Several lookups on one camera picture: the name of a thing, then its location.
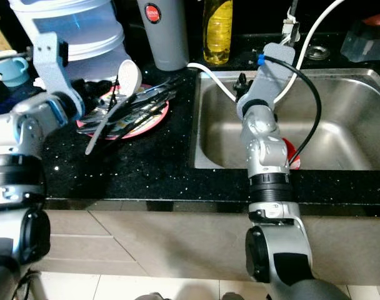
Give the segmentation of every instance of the sink basin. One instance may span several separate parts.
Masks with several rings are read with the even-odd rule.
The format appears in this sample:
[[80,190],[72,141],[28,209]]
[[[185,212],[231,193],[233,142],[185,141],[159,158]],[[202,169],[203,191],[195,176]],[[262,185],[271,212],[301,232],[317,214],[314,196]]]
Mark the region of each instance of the sink basin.
[[[301,153],[301,169],[380,170],[380,76],[370,69],[304,70],[322,100],[322,118]],[[215,72],[231,90],[240,71]],[[255,71],[244,72],[253,79]],[[275,108],[281,136],[298,147],[313,125],[316,107],[297,79]],[[246,168],[241,122],[232,102],[208,77],[197,80],[191,161],[194,168]]]

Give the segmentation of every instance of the small blue mug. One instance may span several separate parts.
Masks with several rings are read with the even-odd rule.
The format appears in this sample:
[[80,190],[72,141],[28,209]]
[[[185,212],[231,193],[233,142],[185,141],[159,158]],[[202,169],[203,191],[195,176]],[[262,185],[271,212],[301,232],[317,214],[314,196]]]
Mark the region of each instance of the small blue mug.
[[[0,51],[0,58],[16,54],[15,50]],[[8,87],[20,86],[29,79],[28,62],[23,57],[0,61],[0,81]]]

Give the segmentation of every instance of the tile floor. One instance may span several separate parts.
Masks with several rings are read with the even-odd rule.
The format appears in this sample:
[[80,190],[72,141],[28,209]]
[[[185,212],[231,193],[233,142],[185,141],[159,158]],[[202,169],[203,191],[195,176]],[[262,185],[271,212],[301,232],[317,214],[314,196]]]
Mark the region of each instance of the tile floor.
[[[135,300],[159,292],[172,300],[218,300],[226,292],[241,294],[244,300],[265,300],[261,284],[242,281],[111,276],[43,272],[49,300]],[[340,286],[352,300],[380,300],[376,286]]]

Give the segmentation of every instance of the black granite countertop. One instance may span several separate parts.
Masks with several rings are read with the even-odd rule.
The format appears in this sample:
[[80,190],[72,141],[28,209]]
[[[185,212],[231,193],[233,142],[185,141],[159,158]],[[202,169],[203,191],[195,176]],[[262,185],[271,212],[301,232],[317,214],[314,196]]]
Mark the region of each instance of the black granite countertop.
[[[253,49],[260,51],[277,36],[241,36],[233,39],[231,60],[215,70],[255,69]],[[344,35],[320,34],[314,44],[331,45],[338,51]],[[199,49],[191,49],[191,60],[201,62]],[[151,62],[137,62],[143,83],[157,84],[170,76]],[[304,68],[374,68],[377,64],[350,64],[340,55],[325,62],[306,61]],[[44,145],[44,168],[49,208],[86,209],[93,204],[109,209],[145,202],[133,209],[246,211],[248,179],[245,169],[194,169],[191,167],[194,92],[198,72],[184,69],[174,74],[184,79],[167,116],[150,131],[122,141],[102,155],[85,156],[89,137],[76,133],[70,124],[54,132]],[[380,171],[291,172],[294,200],[304,214],[380,216]],[[107,202],[115,206],[103,206]]]

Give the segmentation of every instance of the yellow dish soap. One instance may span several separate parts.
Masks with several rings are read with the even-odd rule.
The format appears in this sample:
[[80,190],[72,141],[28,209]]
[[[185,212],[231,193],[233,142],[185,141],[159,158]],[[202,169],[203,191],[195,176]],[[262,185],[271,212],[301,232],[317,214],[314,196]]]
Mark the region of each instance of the yellow dish soap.
[[205,0],[202,21],[204,59],[210,64],[229,60],[233,0]]

